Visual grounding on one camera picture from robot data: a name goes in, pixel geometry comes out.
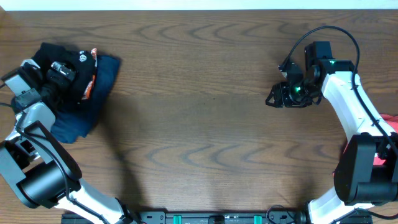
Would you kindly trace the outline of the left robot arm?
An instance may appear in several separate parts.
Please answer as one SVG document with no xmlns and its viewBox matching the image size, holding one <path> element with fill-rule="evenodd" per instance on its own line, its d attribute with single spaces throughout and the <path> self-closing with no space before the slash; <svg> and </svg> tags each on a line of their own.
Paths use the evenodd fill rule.
<svg viewBox="0 0 398 224">
<path fill-rule="evenodd" d="M 16 122 L 1 142 L 1 175 L 29 208 L 64 209 L 92 223 L 139 223 L 139 215 L 83 179 L 74 158 L 50 132 L 75 77 L 75 69 L 65 63 L 54 61 L 43 73 L 32 59 L 3 76 L 16 97 Z"/>
</svg>

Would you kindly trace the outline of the black t-shirt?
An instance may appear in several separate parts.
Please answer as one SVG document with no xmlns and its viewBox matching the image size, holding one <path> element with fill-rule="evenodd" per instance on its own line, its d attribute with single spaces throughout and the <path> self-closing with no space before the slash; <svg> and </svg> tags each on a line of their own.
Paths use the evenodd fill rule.
<svg viewBox="0 0 398 224">
<path fill-rule="evenodd" d="M 44 42 L 32 59 L 44 76 L 39 84 L 40 96 L 54 108 L 80 101 L 95 74 L 96 60 L 89 51 Z"/>
</svg>

